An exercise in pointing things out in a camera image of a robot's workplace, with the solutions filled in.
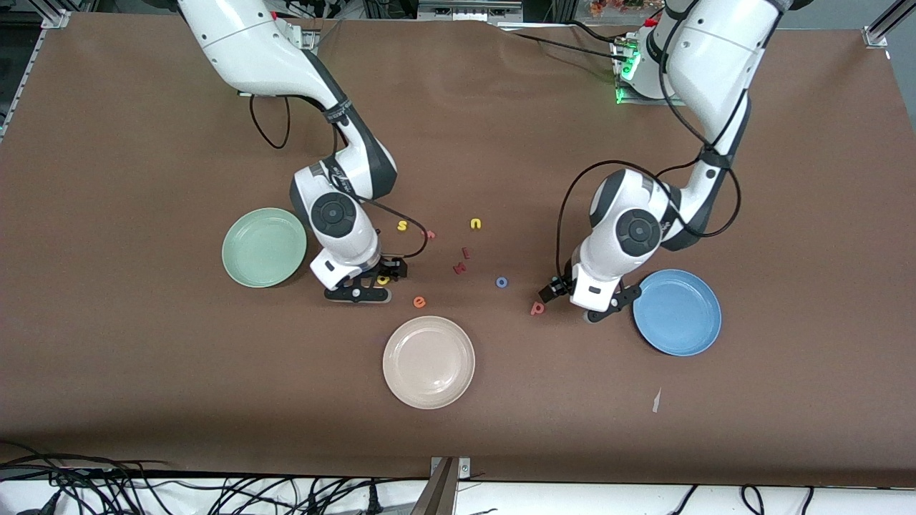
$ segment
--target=green plate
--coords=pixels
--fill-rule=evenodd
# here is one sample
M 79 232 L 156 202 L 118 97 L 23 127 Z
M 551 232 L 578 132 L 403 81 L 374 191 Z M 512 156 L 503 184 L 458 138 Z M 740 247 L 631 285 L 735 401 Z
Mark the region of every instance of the green plate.
M 275 207 L 238 219 L 223 240 L 223 266 L 229 277 L 251 288 L 283 282 L 305 258 L 305 227 L 296 216 Z

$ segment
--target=beige plate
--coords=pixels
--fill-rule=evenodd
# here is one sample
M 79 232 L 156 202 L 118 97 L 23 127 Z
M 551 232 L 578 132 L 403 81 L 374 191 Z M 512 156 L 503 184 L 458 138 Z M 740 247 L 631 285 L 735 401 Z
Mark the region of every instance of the beige plate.
M 474 348 L 456 323 L 421 316 L 388 339 L 382 369 L 395 397 L 414 408 L 435 410 L 458 400 L 471 384 Z

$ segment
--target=power cord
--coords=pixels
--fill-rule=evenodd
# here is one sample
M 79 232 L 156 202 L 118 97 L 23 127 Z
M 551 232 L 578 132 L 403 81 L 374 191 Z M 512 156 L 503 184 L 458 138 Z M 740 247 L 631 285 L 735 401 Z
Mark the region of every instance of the power cord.
M 690 489 L 687 490 L 687 493 L 684 495 L 683 499 L 681 499 L 681 504 L 678 505 L 678 508 L 675 511 L 672 511 L 669 515 L 681 515 L 681 513 L 683 513 L 684 511 L 684 508 L 687 507 L 687 501 L 690 500 L 690 497 L 693 495 L 693 492 L 695 492 L 696 489 L 699 487 L 700 485 L 693 485 L 692 487 L 690 487 Z
M 365 515 L 378 515 L 382 511 L 385 511 L 385 508 L 378 502 L 378 488 L 376 488 L 376 481 L 372 480 L 369 483 L 369 504 L 365 508 Z
M 337 190 L 340 191 L 341 193 L 345 193 L 345 192 L 344 192 L 343 190 L 341 190 L 340 188 L 337 188 Z M 421 224 L 420 222 L 417 222 L 417 221 L 414 220 L 413 218 L 410 218 L 410 217 L 407 216 L 406 214 L 403 214 L 403 213 L 401 213 L 401 212 L 399 212 L 399 211 L 396 211 L 396 210 L 394 210 L 394 209 L 391 209 L 390 207 L 384 205 L 384 204 L 381 203 L 381 202 L 374 201 L 374 200 L 372 200 L 372 199 L 367 199 L 366 197 L 361 197 L 361 196 L 357 195 L 356 193 L 351 193 L 351 196 L 353 196 L 353 197 L 354 197 L 356 200 L 358 200 L 358 201 L 362 201 L 362 202 L 365 202 L 365 203 L 372 204 L 372 205 L 374 205 L 375 207 L 377 207 L 378 209 L 381 209 L 381 210 L 383 210 L 383 211 L 387 211 L 387 212 L 389 212 L 389 213 L 391 213 L 391 214 L 394 214 L 395 216 L 399 216 L 399 217 L 403 218 L 404 220 L 407 220 L 408 222 L 410 222 L 410 223 L 412 223 L 412 224 L 414 224 L 414 225 L 416 225 L 417 227 L 420 228 L 420 231 L 423 233 L 423 243 L 420 244 L 420 249 L 417 250 L 416 252 L 411 252 L 410 254 L 405 254 L 404 256 L 401 256 L 402 258 L 404 258 L 404 259 L 415 258 L 416 256 L 419 256 L 424 250 L 426 250 L 426 243 L 427 243 L 430 239 L 427 237 L 426 227 L 424 227 L 423 224 Z
M 586 53 L 586 54 L 592 54 L 592 55 L 596 55 L 596 56 L 607 57 L 608 59 L 612 59 L 612 60 L 627 60 L 627 58 L 624 57 L 624 56 L 613 55 L 613 54 L 609 54 L 609 53 L 606 53 L 606 52 L 599 52 L 599 51 L 597 51 L 597 50 L 583 49 L 582 47 L 575 47 L 575 46 L 573 46 L 573 45 L 567 45 L 566 43 L 561 43 L 561 42 L 559 42 L 559 41 L 553 41 L 553 40 L 550 40 L 550 39 L 538 38 L 538 37 L 536 37 L 536 36 L 529 36 L 528 34 L 519 34 L 518 32 L 513 32 L 513 34 L 515 34 L 516 36 L 518 36 L 518 37 L 520 37 L 520 38 L 530 39 L 530 40 L 532 40 L 532 41 L 538 41 L 538 42 L 540 42 L 540 43 L 547 43 L 548 45 L 553 45 L 553 46 L 555 46 L 555 47 L 561 47 L 561 48 L 564 48 L 564 49 L 576 50 L 576 51 L 583 52 L 583 53 Z
M 808 494 L 805 496 L 804 502 L 801 505 L 801 515 L 807 515 L 808 507 L 811 505 L 811 500 L 814 499 L 814 487 L 807 487 Z M 747 498 L 747 491 L 750 490 L 754 492 L 754 495 L 757 497 L 757 504 L 760 506 L 760 511 L 754 509 L 750 504 L 750 500 Z M 751 513 L 754 515 L 764 515 L 763 509 L 763 496 L 760 495 L 760 490 L 754 485 L 744 485 L 741 487 L 741 501 L 745 503 L 745 506 Z
M 283 102 L 286 104 L 286 107 L 287 107 L 287 131 L 286 131 L 286 135 L 283 137 L 283 143 L 280 143 L 279 145 L 277 145 L 276 143 L 271 141 L 270 138 L 267 137 L 266 134 L 264 134 L 264 130 L 261 128 L 261 125 L 257 122 L 257 116 L 255 115 L 255 96 L 251 95 L 250 97 L 248 97 L 248 112 L 251 114 L 251 121 L 255 123 L 255 128 L 257 129 L 258 134 L 260 134 L 261 137 L 264 138 L 264 140 L 267 142 L 268 145 L 270 145 L 271 147 L 277 150 L 284 148 L 287 142 L 289 141 L 289 125 L 291 123 L 291 116 L 289 114 L 289 98 L 284 96 Z
M 312 481 L 309 497 L 300 502 L 295 480 L 303 479 L 304 477 L 299 476 L 265 477 L 263 475 L 243 475 L 235 481 L 230 481 L 227 478 L 221 486 L 213 487 L 193 485 L 178 479 L 160 481 L 153 485 L 147 477 L 143 464 L 165 462 L 155 460 L 116 461 L 100 456 L 41 453 L 28 445 L 3 439 L 0 439 L 0 444 L 16 447 L 26 453 L 19 458 L 0 464 L 0 471 L 14 473 L 11 477 L 4 477 L 4 481 L 45 477 L 50 485 L 58 489 L 41 510 L 31 511 L 34 515 L 53 515 L 54 506 L 63 497 L 72 499 L 81 515 L 120 515 L 153 512 L 174 515 L 163 502 L 158 492 L 166 485 L 178 485 L 182 488 L 193 490 L 218 491 L 219 497 L 207 511 L 209 515 L 223 513 L 242 515 L 248 512 L 251 507 L 255 507 L 257 512 L 261 512 L 263 511 L 261 509 L 262 503 L 273 506 L 276 513 L 285 511 L 286 515 L 323 515 L 333 503 L 343 499 L 357 489 L 365 487 L 370 487 L 371 508 L 372 498 L 377 501 L 375 485 L 411 479 L 374 478 L 349 484 L 353 479 L 344 477 L 335 479 L 330 484 L 317 490 L 315 489 L 318 483 L 316 479 Z M 69 468 L 63 464 L 63 460 L 92 463 L 104 468 Z M 286 483 L 292 485 L 296 495 L 294 501 L 287 502 L 267 496 L 268 492 Z M 149 490 L 158 503 L 157 508 L 144 506 L 141 503 L 138 493 L 141 489 Z M 238 508 L 229 511 L 227 507 L 235 504 L 238 504 Z
M 574 20 L 574 19 L 571 19 L 569 21 L 564 21 L 563 24 L 578 27 L 584 30 L 585 34 L 588 34 L 592 38 L 595 38 L 599 41 L 603 41 L 605 43 L 613 43 L 615 38 L 620 38 L 627 34 L 626 32 L 624 32 L 623 34 L 617 34 L 616 36 L 602 36 L 601 34 L 598 34 L 597 32 L 593 31 L 591 27 L 585 25 L 585 23 L 582 23 L 581 21 Z

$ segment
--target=black cable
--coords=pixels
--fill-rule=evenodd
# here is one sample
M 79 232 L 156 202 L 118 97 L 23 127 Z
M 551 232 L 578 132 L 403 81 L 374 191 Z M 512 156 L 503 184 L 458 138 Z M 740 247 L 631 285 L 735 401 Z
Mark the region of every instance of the black cable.
M 54 515 L 54 512 L 57 510 L 57 503 L 60 500 L 60 494 L 63 493 L 63 490 L 58 490 L 54 492 L 54 495 L 48 499 L 48 502 L 41 507 L 41 510 L 38 510 L 38 515 Z
M 57 466 L 57 465 L 54 465 L 51 459 L 59 459 L 59 458 L 53 457 L 55 455 L 43 454 L 28 445 L 20 444 L 17 442 L 6 440 L 6 439 L 0 439 L 0 444 L 17 447 L 19 449 L 22 449 L 32 454 L 32 456 L 24 456 L 22 458 L 16 458 L 13 460 L 9 460 L 3 464 L 0 464 L 0 469 L 14 468 L 14 469 L 44 470 L 48 472 L 54 472 L 58 474 L 59 476 L 66 477 L 68 481 L 76 481 L 77 483 L 82 484 L 85 488 L 91 489 L 93 493 L 95 493 L 95 495 L 99 498 L 100 502 L 102 502 L 103 507 L 105 504 L 108 504 L 108 506 L 111 509 L 115 509 L 114 503 L 109 498 L 107 498 L 103 494 L 102 490 L 100 490 L 91 480 L 86 479 L 79 473 L 76 473 L 74 471 L 71 471 L 65 468 L 61 468 L 60 466 Z M 84 459 L 84 461 L 95 461 L 95 462 L 98 462 L 99 460 L 102 459 L 102 458 L 96 458 L 93 456 L 79 456 L 79 455 L 66 455 L 66 456 L 76 456 L 74 459 Z M 28 463 L 30 461 L 36 461 L 36 460 L 41 460 L 45 462 L 46 465 L 34 465 L 34 464 Z M 54 485 L 53 479 L 54 479 L 54 476 L 49 475 L 48 481 L 51 485 Z M 63 493 L 67 494 L 68 497 L 75 499 L 80 504 L 81 510 L 82 510 L 82 507 L 85 507 L 91 513 L 94 513 L 94 511 L 91 508 L 89 508 L 89 506 L 82 499 L 80 499 L 79 494 L 77 493 L 76 487 L 74 485 L 67 485 L 73 488 L 72 492 L 68 491 L 64 486 L 61 486 L 60 484 L 58 484 L 57 486 L 59 486 L 60 490 L 63 491 Z
M 49 466 L 57 468 L 57 466 L 55 466 L 51 460 L 57 460 L 57 461 L 80 460 L 80 461 L 88 461 L 88 462 L 93 462 L 97 464 L 113 466 L 115 470 L 121 473 L 124 479 L 129 479 L 129 476 L 126 473 L 128 469 L 125 467 L 125 464 L 129 463 L 129 464 L 138 466 L 142 469 L 142 463 L 155 462 L 155 460 L 132 460 L 129 462 L 119 462 L 119 461 L 115 461 L 112 459 L 103 458 L 100 456 L 74 455 L 74 454 L 67 454 L 67 453 L 40 453 L 36 451 L 35 449 L 28 447 L 27 445 L 17 444 L 15 442 L 10 442 L 6 440 L 0 440 L 0 444 L 13 445 L 15 447 L 18 447 L 20 449 L 23 449 L 23 450 L 26 450 L 32 453 L 31 456 L 23 456 L 23 457 L 15 458 L 3 464 L 0 464 L 1 467 L 16 467 L 16 466 L 19 466 L 20 464 L 26 464 L 26 463 L 40 459 L 44 461 L 46 464 L 48 464 Z M 128 493 L 125 489 L 124 484 L 118 483 L 117 481 L 113 481 L 113 480 L 106 480 L 104 486 L 108 488 L 108 492 L 112 496 L 110 497 L 110 499 L 113 503 L 120 506 L 120 501 L 118 500 L 118 497 L 123 496 L 130 510 L 133 510 L 133 511 L 138 511 L 138 510 L 142 511 L 143 510 L 142 502 L 140 501 L 139 496 L 137 495 L 135 490 L 134 490 L 134 500 L 131 500 L 131 498 L 128 496 Z M 115 492 L 113 487 L 117 487 L 118 491 Z
M 547 43 L 548 45 L 555 45 L 555 46 L 557 46 L 557 47 L 562 47 L 562 48 L 570 49 L 570 50 L 576 50 L 576 51 L 584 52 L 584 53 L 586 53 L 586 54 L 592 54 L 592 55 L 596 55 L 596 56 L 607 57 L 608 59 L 612 59 L 612 60 L 627 60 L 627 58 L 624 57 L 624 56 L 613 55 L 613 54 L 609 54 L 609 53 L 605 53 L 605 52 L 599 52 L 599 51 L 596 51 L 596 50 L 583 49 L 583 48 L 581 48 L 581 47 L 575 47 L 575 46 L 573 46 L 573 45 L 567 45 L 566 43 L 561 43 L 561 42 L 559 42 L 559 41 L 551 41 L 551 40 L 549 40 L 549 39 L 537 38 L 537 37 L 535 37 L 535 36 L 529 36 L 528 34 L 519 34 L 518 32 L 513 32 L 513 34 L 515 34 L 516 36 L 518 36 L 518 37 L 520 37 L 520 38 L 531 39 L 532 41 L 539 41 L 539 42 L 541 42 L 541 43 Z
M 330 494 L 328 494 L 327 496 L 325 496 L 324 499 L 322 499 L 322 505 L 317 510 L 318 515 L 324 515 L 324 512 L 327 511 L 328 508 L 331 506 L 331 504 L 334 502 L 334 494 L 336 494 L 345 484 L 346 484 L 346 481 L 338 484 L 336 487 L 334 487 L 334 490 L 332 490 Z
M 264 138 L 264 140 L 271 147 L 276 148 L 277 150 L 284 148 L 287 144 L 287 141 L 289 141 L 289 125 L 291 121 L 290 120 L 291 116 L 289 115 L 289 98 L 284 96 L 283 102 L 286 104 L 286 107 L 287 107 L 287 132 L 286 132 L 286 135 L 283 137 L 283 143 L 280 143 L 279 145 L 277 145 L 276 143 L 271 141 L 270 138 L 267 137 L 266 134 L 264 134 L 264 130 L 261 129 L 261 125 L 257 122 L 257 116 L 255 116 L 255 96 L 251 95 L 250 97 L 248 97 L 248 112 L 251 113 L 251 121 L 255 122 L 255 128 L 257 129 L 257 132 L 260 133 L 261 137 Z
M 282 485 L 283 483 L 286 483 L 287 481 L 292 481 L 292 478 L 284 477 L 283 479 L 280 479 L 276 483 L 268 485 L 266 488 L 260 490 L 255 495 L 251 496 L 251 498 L 245 504 L 233 510 L 232 515 L 242 515 L 242 513 L 245 511 L 245 508 L 248 508 L 249 506 L 254 504 L 256 502 L 256 499 L 260 499 L 262 496 L 264 496 L 264 494 L 268 493 L 269 490 L 272 490 L 273 488 L 276 488 Z
M 722 130 L 719 131 L 719 136 L 716 136 L 710 147 L 715 148 L 719 144 L 719 140 L 722 139 L 722 136 L 725 135 L 725 131 L 728 130 L 728 126 L 732 125 L 732 120 L 735 119 L 735 115 L 738 113 L 738 107 L 741 107 L 741 101 L 744 100 L 745 95 L 747 95 L 747 90 L 742 90 L 741 94 L 738 96 L 737 102 L 735 102 L 735 108 L 732 109 L 732 114 L 728 116 L 728 119 L 725 120 L 725 125 L 722 126 Z
M 721 171 L 724 171 L 729 176 L 731 176 L 732 183 L 735 184 L 735 209 L 732 211 L 731 216 L 728 217 L 728 220 L 724 224 L 722 224 L 721 227 L 714 230 L 712 233 L 701 233 L 700 231 L 697 231 L 693 227 L 690 227 L 690 224 L 688 224 L 687 221 L 684 220 L 683 217 L 681 216 L 681 212 L 678 209 L 675 209 L 674 215 L 677 217 L 678 222 L 681 222 L 681 225 L 683 226 L 683 230 L 686 231 L 687 234 L 698 237 L 698 238 L 711 238 L 714 236 L 719 236 L 723 232 L 727 231 L 729 227 L 732 226 L 732 224 L 737 219 L 738 214 L 741 213 L 741 185 L 738 184 L 738 177 L 737 175 L 735 175 L 735 171 L 730 168 L 725 168 L 725 169 L 722 169 Z M 662 182 L 661 179 L 652 175 L 651 173 L 649 174 L 649 176 L 661 187 L 661 190 L 665 192 L 665 196 L 668 197 L 668 203 L 673 206 L 674 200 L 671 198 L 671 192 L 668 191 L 666 184 Z
M 750 501 L 747 500 L 747 491 L 752 490 L 757 494 L 757 503 L 760 506 L 760 511 L 754 510 L 754 507 L 750 505 Z M 744 485 L 741 487 L 741 500 L 744 501 L 747 509 L 750 510 L 754 515 L 763 515 L 763 496 L 760 495 L 760 490 L 757 489 L 754 485 Z
M 311 482 L 311 488 L 310 488 L 310 490 L 309 490 L 309 496 L 308 496 L 307 498 L 305 498 L 305 500 L 303 500 L 301 503 L 299 503 L 299 504 L 297 504 L 297 505 L 291 507 L 291 508 L 289 509 L 289 511 L 287 511 L 287 515 L 292 515 L 292 514 L 295 513 L 296 511 L 302 511 L 302 512 L 304 512 L 304 513 L 308 513 L 308 515 L 313 515 L 314 513 L 317 513 L 317 511 L 315 511 L 315 510 L 316 510 L 316 504 L 317 504 L 317 503 L 316 503 L 316 498 L 317 498 L 317 496 L 320 495 L 320 494 L 321 494 L 324 490 L 326 490 L 327 488 L 333 487 L 333 486 L 338 485 L 338 484 L 345 483 L 345 482 L 347 482 L 347 481 L 349 481 L 349 480 L 350 480 L 349 478 L 337 479 L 337 480 L 335 480 L 335 481 L 332 481 L 332 482 L 329 483 L 328 485 L 326 485 L 326 486 L 320 488 L 320 489 L 316 492 L 316 491 L 314 491 L 314 487 L 315 487 L 315 484 L 318 483 L 318 478 L 314 479 L 314 480 Z
M 217 500 L 216 500 L 216 501 L 213 503 L 213 505 L 210 507 L 210 511 L 207 512 L 207 515 L 219 515 L 219 514 L 220 514 L 220 510 L 223 508 L 223 506 L 226 505 L 226 503 L 229 502 L 229 500 L 230 500 L 231 498 L 235 497 L 236 495 L 238 495 L 239 493 L 241 493 L 242 491 L 244 491 L 245 488 L 248 488 L 248 487 L 254 485 L 254 484 L 255 484 L 256 482 L 258 482 L 258 481 L 260 481 L 260 479 L 259 479 L 258 477 L 251 477 L 251 478 L 248 478 L 248 479 L 240 479 L 238 482 L 235 483 L 234 489 L 231 490 L 231 491 L 232 491 L 231 494 L 225 496 L 225 498 L 224 498 L 224 495 L 225 495 L 226 492 L 224 492 L 223 494 L 220 494 L 220 497 L 217 498 Z
M 288 477 L 287 480 L 292 480 L 293 478 L 294 478 L 294 477 Z M 292 484 L 293 484 L 293 487 L 294 487 L 293 489 L 296 490 L 296 489 L 295 489 L 296 483 L 293 482 Z M 221 486 L 219 486 L 219 487 L 205 487 L 205 486 L 203 486 L 203 485 L 194 485 L 194 484 L 192 484 L 192 483 L 188 483 L 187 481 L 184 481 L 184 480 L 181 480 L 181 479 L 169 479 L 169 480 L 167 480 L 167 481 L 162 481 L 162 482 L 160 482 L 160 483 L 157 483 L 155 486 L 146 486 L 146 487 L 143 487 L 143 486 L 134 485 L 133 488 L 141 488 L 141 489 L 150 489 L 150 488 L 152 488 L 152 489 L 155 490 L 155 488 L 159 488 L 159 487 L 162 487 L 162 486 L 164 486 L 164 485 L 178 485 L 178 486 L 180 486 L 180 487 L 187 488 L 187 489 L 189 489 L 189 490 L 227 490 L 227 491 L 229 491 L 229 492 L 234 492 L 234 493 L 236 493 L 236 494 L 238 494 L 238 495 L 241 495 L 241 496 L 246 496 L 246 497 L 248 497 L 248 498 L 255 499 L 255 500 L 257 500 L 258 502 L 266 502 L 266 503 L 269 503 L 269 504 L 275 504 L 275 505 L 281 506 L 281 507 L 283 507 L 283 508 L 294 508 L 294 507 L 295 507 L 295 504 L 289 504 L 288 502 L 283 502 L 283 501 L 278 500 L 278 499 L 271 499 L 271 498 L 261 497 L 261 496 L 258 496 L 257 494 L 253 494 L 253 493 L 251 493 L 251 492 L 246 492 L 246 491 L 243 491 L 243 490 L 240 490 L 240 489 L 236 489 L 236 488 L 234 488 L 234 487 L 232 487 L 232 486 L 228 486 L 228 485 L 226 485 L 225 483 L 223 483 L 223 484 L 222 484 Z
M 336 495 L 338 496 L 337 498 L 334 498 L 333 495 L 327 496 L 326 498 L 324 498 L 323 499 L 324 500 L 323 509 L 327 510 L 327 508 L 331 506 L 333 503 L 339 501 L 340 499 L 343 499 L 344 497 L 350 495 L 351 493 L 353 493 L 354 491 L 360 488 L 368 487 L 372 483 L 375 483 L 376 485 L 380 485 L 383 483 L 392 483 L 392 482 L 397 482 L 397 481 L 408 481 L 408 480 L 409 479 L 407 478 L 388 478 L 388 479 L 370 479 L 367 481 L 362 481 L 360 483 L 357 483 L 355 485 L 342 489 L 339 493 L 336 493 Z
M 681 504 L 678 505 L 678 508 L 675 511 L 672 511 L 670 515 L 681 515 L 681 513 L 684 511 L 684 508 L 687 506 L 687 501 L 690 500 L 693 492 L 695 492 L 699 486 L 700 485 L 693 485 L 690 487 L 690 489 L 687 490 L 687 494 L 684 495 L 683 499 L 681 499 Z
M 573 26 L 576 26 L 576 27 L 578 27 L 578 28 L 584 30 L 585 33 L 588 34 L 589 36 L 591 36 L 592 38 L 595 38 L 595 39 L 597 39 L 597 40 L 599 40 L 599 41 L 603 41 L 603 42 L 605 42 L 605 43 L 613 43 L 613 42 L 614 42 L 614 39 L 623 37 L 623 36 L 625 36 L 625 35 L 627 34 L 626 32 L 624 32 L 623 34 L 618 34 L 618 35 L 616 35 L 616 36 L 602 36 L 601 34 L 598 34 L 597 32 L 593 31 L 591 27 L 585 25 L 585 23 L 583 23 L 583 22 L 581 22 L 581 21 L 579 21 L 579 20 L 574 20 L 574 19 L 571 19 L 571 20 L 569 20 L 569 21 L 564 21 L 563 24 L 564 24 L 564 25 L 573 25 Z
M 811 504 L 811 499 L 814 499 L 814 487 L 808 487 L 808 497 L 805 498 L 804 504 L 801 505 L 801 515 L 808 514 L 808 505 Z
M 385 511 L 385 508 L 382 507 L 381 503 L 378 502 L 378 488 L 376 488 L 376 481 L 370 480 L 369 483 L 369 501 L 365 507 L 365 515 L 378 515 L 382 511 Z
M 684 163 L 684 164 L 682 164 L 682 165 L 677 165 L 677 166 L 668 167 L 668 168 L 666 168 L 665 170 L 662 170 L 662 171 L 660 171 L 659 173 L 656 173 L 656 174 L 655 174 L 655 177 L 656 177 L 656 179 L 657 179 L 657 178 L 661 177 L 662 175 L 668 173 L 669 171 L 672 171 L 672 170 L 680 170 L 680 169 L 683 169 L 683 168 L 687 168 L 687 167 L 693 166 L 693 165 L 695 165 L 699 160 L 700 160 L 700 156 L 698 155 L 698 156 L 696 157 L 696 159 L 694 159 L 693 161 L 691 161 L 691 162 L 689 162 L 689 163 Z
M 165 504 L 164 502 L 162 502 L 162 499 L 159 498 L 159 494 L 156 493 L 156 489 L 153 488 L 152 485 L 149 484 L 149 479 L 147 478 L 147 471 L 143 469 L 143 465 L 142 465 L 142 464 L 136 464 L 136 467 L 140 470 L 140 477 L 141 477 L 141 478 L 143 479 L 143 481 L 147 484 L 147 487 L 149 488 L 149 493 L 153 494 L 153 499 L 155 499 L 156 502 L 159 503 L 159 506 L 162 507 L 162 510 L 166 512 L 166 515 L 174 515 L 174 513 L 172 513 L 172 512 L 169 510 L 169 508 L 166 506 L 166 504 Z M 136 490 L 136 486 L 134 486 L 133 481 L 131 481 L 131 488 L 133 488 L 134 490 Z
M 415 258 L 416 256 L 419 256 L 424 250 L 426 250 L 426 243 L 427 243 L 430 239 L 426 236 L 426 235 L 427 235 L 426 227 L 424 227 L 423 224 L 421 224 L 420 222 L 417 222 L 417 221 L 414 220 L 413 218 L 410 218 L 410 217 L 407 216 L 406 214 L 403 214 L 403 213 L 401 213 L 401 212 L 399 212 L 399 211 L 396 211 L 396 210 L 394 210 L 394 209 L 391 209 L 390 207 L 384 205 L 383 203 L 379 203 L 379 202 L 376 202 L 376 201 L 374 201 L 374 200 L 372 200 L 372 199 L 367 199 L 367 198 L 365 198 L 365 197 L 361 197 L 361 196 L 359 196 L 359 195 L 357 195 L 357 194 L 355 194 L 355 193 L 353 194 L 353 196 L 354 196 L 354 197 L 356 198 L 356 200 L 358 200 L 358 201 L 362 201 L 362 202 L 365 202 L 365 203 L 370 203 L 370 204 L 374 205 L 375 207 L 377 207 L 378 209 L 382 209 L 382 210 L 384 210 L 384 211 L 387 211 L 387 212 L 389 212 L 389 213 L 391 213 L 391 214 L 394 214 L 395 216 L 400 216 L 400 217 L 403 218 L 404 220 L 407 220 L 408 222 L 410 222 L 410 223 L 412 223 L 412 224 L 414 224 L 414 225 L 416 225 L 417 227 L 420 228 L 420 231 L 423 233 L 423 243 L 420 244 L 420 249 L 417 250 L 416 252 L 411 252 L 410 254 L 405 254 L 404 256 L 402 256 L 402 258 L 404 258 L 404 259 Z

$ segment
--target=wire bundle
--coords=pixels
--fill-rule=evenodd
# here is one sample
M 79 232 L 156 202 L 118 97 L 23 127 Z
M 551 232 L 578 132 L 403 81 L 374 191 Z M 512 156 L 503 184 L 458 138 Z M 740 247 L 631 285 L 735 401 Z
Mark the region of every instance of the wire bundle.
M 232 481 L 227 478 L 221 486 L 215 487 L 193 485 L 178 479 L 159 481 L 154 484 L 149 478 L 150 471 L 147 471 L 143 465 L 164 464 L 165 462 L 156 460 L 118 461 L 99 456 L 41 453 L 27 445 L 7 440 L 0 440 L 0 444 L 13 446 L 27 453 L 0 464 L 0 470 L 21 473 L 0 479 L 0 484 L 9 480 L 46 478 L 50 485 L 58 489 L 39 511 L 41 515 L 53 515 L 61 498 L 72 499 L 76 502 L 81 515 L 137 515 L 157 512 L 177 515 L 167 506 L 163 500 L 164 496 L 159 495 L 162 487 L 166 485 L 178 485 L 192 490 L 218 491 L 219 497 L 207 511 L 207 515 L 225 513 L 241 515 L 245 513 L 246 509 L 256 505 L 272 506 L 278 515 L 280 513 L 284 515 L 324 515 L 325 511 L 335 502 L 360 488 L 369 488 L 370 503 L 366 514 L 370 515 L 380 512 L 376 485 L 407 480 L 392 478 L 360 480 L 343 477 L 336 478 L 329 484 L 316 489 L 320 478 L 315 478 L 311 483 L 308 496 L 300 500 L 296 480 L 305 478 L 303 476 L 242 475 Z M 103 468 L 71 468 L 65 466 L 62 460 L 92 463 Z M 259 490 L 250 490 L 259 481 L 267 480 L 273 481 Z M 278 488 L 286 484 L 289 484 L 295 493 L 293 501 L 270 497 L 271 491 L 276 492 Z M 156 501 L 155 506 L 144 505 L 139 495 L 140 490 L 149 491 L 150 496 Z M 233 501 L 235 503 L 243 502 L 238 508 L 225 511 Z

